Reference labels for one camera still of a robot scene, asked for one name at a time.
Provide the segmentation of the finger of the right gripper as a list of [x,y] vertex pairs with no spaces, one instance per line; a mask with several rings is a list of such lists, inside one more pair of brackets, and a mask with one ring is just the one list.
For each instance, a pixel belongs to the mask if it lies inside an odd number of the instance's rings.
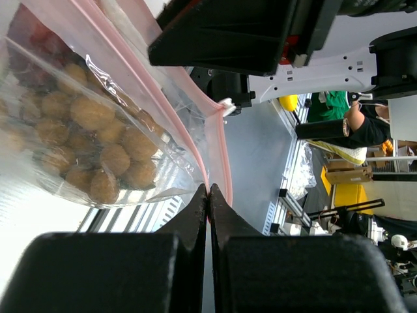
[[289,33],[298,37],[297,43],[289,48],[293,67],[307,66],[313,53],[323,48],[341,4],[337,0],[296,2]]
[[162,32],[149,45],[154,66],[202,67],[274,74],[296,1],[170,1],[157,17]]

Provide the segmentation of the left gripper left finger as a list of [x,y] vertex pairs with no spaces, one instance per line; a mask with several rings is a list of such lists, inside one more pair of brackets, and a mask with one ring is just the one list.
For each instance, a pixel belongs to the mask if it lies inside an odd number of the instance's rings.
[[153,233],[45,233],[25,250],[2,312],[200,312],[207,191]]

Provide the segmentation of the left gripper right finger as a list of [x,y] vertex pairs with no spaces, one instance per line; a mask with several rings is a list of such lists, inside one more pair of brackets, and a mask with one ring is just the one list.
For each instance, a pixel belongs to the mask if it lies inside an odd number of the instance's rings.
[[384,256],[357,235],[267,237],[209,194],[217,312],[406,312]]

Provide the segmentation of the brown longan bunch toy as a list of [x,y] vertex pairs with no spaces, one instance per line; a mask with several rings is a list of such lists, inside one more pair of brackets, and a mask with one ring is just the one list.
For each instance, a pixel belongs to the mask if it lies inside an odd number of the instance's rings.
[[70,201],[111,207],[157,195],[163,128],[83,63],[46,72],[47,89],[24,87],[13,72],[1,80],[1,154]]

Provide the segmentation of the clear pink zip top bag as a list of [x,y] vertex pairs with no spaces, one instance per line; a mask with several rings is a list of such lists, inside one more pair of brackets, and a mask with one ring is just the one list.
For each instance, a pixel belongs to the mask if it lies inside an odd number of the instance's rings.
[[180,67],[155,67],[147,1],[1,2],[2,184],[101,209],[233,202],[224,119]]

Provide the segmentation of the red brown meat slice toy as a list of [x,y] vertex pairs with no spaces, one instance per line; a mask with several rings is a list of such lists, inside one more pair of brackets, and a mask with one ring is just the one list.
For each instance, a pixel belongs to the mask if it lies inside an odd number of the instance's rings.
[[[27,7],[20,4],[7,32],[7,37],[23,49],[45,62],[61,69],[77,59],[75,53],[48,29]],[[13,74],[24,87],[47,89],[54,77],[35,64],[13,45],[8,47],[9,65]]]

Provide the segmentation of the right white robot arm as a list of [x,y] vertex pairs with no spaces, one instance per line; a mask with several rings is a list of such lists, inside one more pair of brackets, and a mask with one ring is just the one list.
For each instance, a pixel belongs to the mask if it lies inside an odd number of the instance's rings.
[[416,94],[415,1],[171,1],[149,61],[240,74],[248,98]]

